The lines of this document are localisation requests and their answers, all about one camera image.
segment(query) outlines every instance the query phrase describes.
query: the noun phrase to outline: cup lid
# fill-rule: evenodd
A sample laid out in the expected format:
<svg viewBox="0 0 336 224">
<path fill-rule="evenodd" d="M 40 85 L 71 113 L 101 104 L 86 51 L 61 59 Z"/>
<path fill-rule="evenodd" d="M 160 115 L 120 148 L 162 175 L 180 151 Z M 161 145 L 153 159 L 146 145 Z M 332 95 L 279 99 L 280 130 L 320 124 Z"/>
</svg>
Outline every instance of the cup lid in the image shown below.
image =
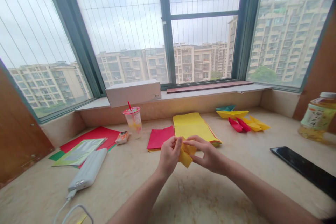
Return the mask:
<svg viewBox="0 0 336 224">
<path fill-rule="evenodd" d="M 140 107 L 132 107 L 131 109 L 132 110 L 130 110 L 130 109 L 124 110 L 123 114 L 134 114 L 134 113 L 140 111 Z"/>
<path fill-rule="evenodd" d="M 320 97 L 322 98 L 333 98 L 335 99 L 336 98 L 336 93 L 332 93 L 332 92 L 322 92 L 320 94 Z"/>
</svg>

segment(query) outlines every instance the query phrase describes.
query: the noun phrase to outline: finger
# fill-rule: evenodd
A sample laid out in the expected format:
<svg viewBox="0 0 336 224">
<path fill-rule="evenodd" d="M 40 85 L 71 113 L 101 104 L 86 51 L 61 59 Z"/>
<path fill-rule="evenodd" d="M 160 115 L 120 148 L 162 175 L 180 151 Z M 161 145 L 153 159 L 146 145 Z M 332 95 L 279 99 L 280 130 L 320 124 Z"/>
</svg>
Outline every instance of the finger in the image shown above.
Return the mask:
<svg viewBox="0 0 336 224">
<path fill-rule="evenodd" d="M 177 140 L 176 136 L 172 136 L 170 137 L 168 140 L 166 140 L 165 142 L 169 143 L 169 146 L 172 146 L 172 144 Z"/>
<path fill-rule="evenodd" d="M 200 143 L 207 143 L 207 141 L 205 141 L 203 138 L 197 135 L 193 135 L 187 138 L 187 141 L 190 141 L 190 140 L 195 140 L 196 142 L 200 142 Z"/>
<path fill-rule="evenodd" d="M 204 150 L 204 146 L 203 146 L 202 143 L 199 143 L 199 142 L 196 142 L 196 141 L 184 141 L 183 143 L 186 144 L 186 145 L 194 146 L 198 150 L 201 150 L 201 151 Z"/>
<path fill-rule="evenodd" d="M 203 164 L 204 164 L 203 158 L 197 157 L 197 156 L 194 156 L 194 155 L 190 155 L 190 157 L 192 158 L 192 161 L 194 163 L 199 164 L 200 166 L 203 166 Z"/>
<path fill-rule="evenodd" d="M 175 148 L 174 148 L 174 153 L 176 153 L 176 155 L 180 154 L 181 146 L 182 146 L 182 138 L 179 137 L 176 140 L 176 144 L 175 144 Z"/>
</svg>

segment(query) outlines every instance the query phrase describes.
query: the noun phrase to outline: sky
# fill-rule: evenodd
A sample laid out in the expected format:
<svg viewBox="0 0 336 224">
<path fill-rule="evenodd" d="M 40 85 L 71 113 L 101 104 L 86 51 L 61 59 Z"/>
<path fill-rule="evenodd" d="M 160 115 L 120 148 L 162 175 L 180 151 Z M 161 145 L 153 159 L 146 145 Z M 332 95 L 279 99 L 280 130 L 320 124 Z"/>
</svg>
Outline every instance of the sky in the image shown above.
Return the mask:
<svg viewBox="0 0 336 224">
<path fill-rule="evenodd" d="M 96 54 L 164 45 L 160 0 L 77 0 Z M 76 60 L 52 0 L 0 0 L 6 67 Z M 239 0 L 170 0 L 171 14 L 236 11 Z M 232 16 L 174 20 L 173 42 L 228 41 Z"/>
</svg>

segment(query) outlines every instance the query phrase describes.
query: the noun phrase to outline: white cardboard box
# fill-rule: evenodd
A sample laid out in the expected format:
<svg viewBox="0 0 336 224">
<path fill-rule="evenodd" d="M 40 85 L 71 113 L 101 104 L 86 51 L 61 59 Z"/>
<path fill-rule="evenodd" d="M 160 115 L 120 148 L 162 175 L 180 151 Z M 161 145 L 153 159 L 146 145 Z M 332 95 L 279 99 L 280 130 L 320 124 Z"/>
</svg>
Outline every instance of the white cardboard box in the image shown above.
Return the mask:
<svg viewBox="0 0 336 224">
<path fill-rule="evenodd" d="M 136 103 L 161 99 L 160 82 L 155 79 L 115 84 L 105 89 L 111 107 L 131 106 Z"/>
</svg>

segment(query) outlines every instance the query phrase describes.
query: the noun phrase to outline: small snack package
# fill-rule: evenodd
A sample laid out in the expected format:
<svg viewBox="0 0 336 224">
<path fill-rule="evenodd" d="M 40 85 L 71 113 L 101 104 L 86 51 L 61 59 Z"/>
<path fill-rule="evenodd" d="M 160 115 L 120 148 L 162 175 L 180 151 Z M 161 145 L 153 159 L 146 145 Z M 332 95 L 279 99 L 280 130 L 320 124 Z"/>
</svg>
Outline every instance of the small snack package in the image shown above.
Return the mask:
<svg viewBox="0 0 336 224">
<path fill-rule="evenodd" d="M 127 139 L 129 137 L 129 132 L 128 131 L 123 131 L 123 132 L 120 132 L 119 135 L 118 135 L 118 138 L 117 140 L 115 141 L 117 145 L 120 145 L 120 144 L 124 144 L 127 142 Z"/>
</svg>

